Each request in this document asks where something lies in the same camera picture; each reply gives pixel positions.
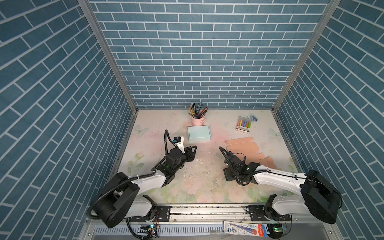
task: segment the aluminum frame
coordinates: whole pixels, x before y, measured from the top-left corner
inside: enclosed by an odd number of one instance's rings
[[[301,167],[300,162],[299,162],[299,160],[298,160],[298,158],[297,158],[297,155],[296,155],[295,151],[293,150],[293,146],[292,146],[290,140],[288,139],[288,135],[287,135],[287,133],[285,132],[285,130],[284,130],[282,124],[280,123],[280,120],[279,120],[279,117],[277,116],[277,113],[274,112],[274,111],[272,111],[272,110],[271,110],[271,112],[272,112],[272,116],[273,116],[273,118],[275,119],[275,122],[276,122],[276,124],[277,124],[277,127],[278,127],[279,130],[280,130],[281,136],[283,137],[283,140],[284,140],[284,142],[285,142],[285,145],[287,146],[288,151],[289,151],[290,154],[291,154],[291,157],[292,157],[292,159],[293,159],[293,163],[295,164],[295,166],[296,166],[298,172],[303,172],[303,168]]]
[[[159,204],[171,206],[169,222],[161,222],[160,227],[173,227],[173,226],[217,226],[222,225],[223,221],[231,222],[249,222],[249,223],[277,223],[278,221],[251,221],[249,213],[245,211],[245,207],[250,203],[240,204]],[[314,216],[292,214],[292,223],[322,223]],[[144,223],[131,223],[133,228],[137,225],[148,224]],[[125,220],[121,221],[117,227],[125,227]],[[87,220],[80,240],[91,240],[94,235],[95,229],[103,228],[105,231],[108,228],[101,220]]]
[[[289,89],[292,87],[293,83],[295,82],[297,76],[299,75],[299,72],[304,66],[305,61],[307,61],[309,55],[312,52],[312,49],[315,47],[317,41],[319,40],[321,34],[323,33],[325,27],[327,26],[329,20],[331,19],[340,1],[341,0],[329,0],[329,3],[324,9],[324,12],[320,18],[319,23],[316,24],[316,27],[314,28],[313,33],[309,38],[307,45],[304,47],[304,50],[300,55],[299,59],[297,60],[296,65],[293,67],[292,72],[288,77],[287,82],[285,83],[283,89],[281,90],[280,95],[277,97],[276,102],[273,104],[273,107],[272,107],[273,112],[276,112],[277,109],[279,109],[285,96],[288,94]]]
[[[104,52],[104,55],[109,63],[109,66],[111,67],[113,74],[116,77],[117,82],[119,83],[119,86],[121,87],[121,90],[125,96],[125,98],[128,101],[128,104],[133,110],[133,113],[137,112],[137,107],[135,105],[135,102],[133,101],[131,94],[128,91],[127,85],[125,84],[124,78],[121,75],[121,72],[119,70],[119,67],[115,61],[115,58],[112,55],[111,49],[109,48],[107,44],[107,40],[105,39],[105,36],[100,28],[99,23],[97,22],[96,15],[92,10],[91,4],[88,0],[78,0],[79,5],[81,7],[81,10],[84,13],[84,16],[88,20],[89,25],[91,26],[91,29],[101,47],[101,50]]]
[[[128,127],[125,131],[125,134],[124,134],[124,138],[120,144],[120,148],[119,148],[119,151],[118,151],[118,154],[115,158],[115,161],[113,162],[113,166],[111,168],[111,171],[109,172],[109,175],[108,175],[108,178],[107,178],[107,182],[109,182],[109,180],[118,172],[119,170],[119,167],[120,167],[120,164],[121,164],[121,159],[124,155],[124,152],[125,152],[125,149],[127,148],[127,145],[128,145],[128,141],[129,141],[129,137],[131,136],[131,133],[132,133],[132,130],[133,130],[133,126],[136,122],[136,118],[137,118],[137,115],[139,113],[139,110],[137,110],[131,117],[130,121],[129,121],[129,124],[128,124]]]

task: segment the brick pattern wall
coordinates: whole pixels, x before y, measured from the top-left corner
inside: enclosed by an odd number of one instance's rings
[[[278,109],[303,169],[342,193],[345,239],[384,239],[383,12],[342,0]]]
[[[74,239],[132,111],[76,0],[0,1],[0,239]]]
[[[139,108],[271,108],[328,0],[91,0]]]

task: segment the black motor housing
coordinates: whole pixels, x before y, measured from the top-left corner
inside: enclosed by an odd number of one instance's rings
[[[253,173],[256,168],[260,166],[259,163],[250,162],[247,165],[232,152],[228,152],[224,163],[229,166],[224,169],[224,176],[227,181],[232,181],[237,178],[239,181],[257,184],[255,178],[252,176],[250,177],[249,174]]]
[[[334,224],[341,203],[340,192],[318,171],[309,170],[301,185],[305,205],[317,219]]]
[[[174,178],[177,170],[184,167],[186,162],[192,162],[195,159],[197,147],[185,147],[182,153],[178,147],[169,151],[165,156],[164,163],[158,164],[156,170],[164,173],[166,180],[162,187],[168,185]]]
[[[104,188],[101,189],[98,197],[104,195],[107,191],[126,179],[128,179],[128,177],[124,173],[117,173]],[[112,228],[125,218],[139,189],[137,184],[129,183],[125,187],[122,187],[122,189],[116,190],[117,192],[123,190],[124,192],[122,195],[119,195],[118,193],[108,194],[93,207],[93,211],[96,212],[97,216],[108,228]]]

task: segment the floral table mat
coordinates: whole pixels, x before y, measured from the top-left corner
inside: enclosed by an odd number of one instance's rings
[[[235,130],[238,116],[255,115],[250,134]],[[268,185],[239,186],[227,182],[226,168],[219,146],[226,148],[225,140],[253,137],[265,157],[272,157],[277,169],[297,172],[276,122],[269,110],[210,110],[205,116],[210,126],[211,141],[189,143],[187,127],[191,126],[187,110],[140,110],[123,155],[119,172],[126,175],[149,173],[164,156],[164,131],[171,139],[184,136],[184,146],[197,146],[196,158],[180,169],[167,186],[152,189],[144,194],[159,204],[180,203],[242,203],[266,202],[270,194],[292,193]]]

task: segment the pencil cup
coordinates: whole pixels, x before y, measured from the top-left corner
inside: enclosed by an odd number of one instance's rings
[[[191,118],[192,120],[192,126],[196,127],[196,126],[203,126],[203,123],[205,121],[204,118],[199,118],[199,119],[196,119],[196,118]]]

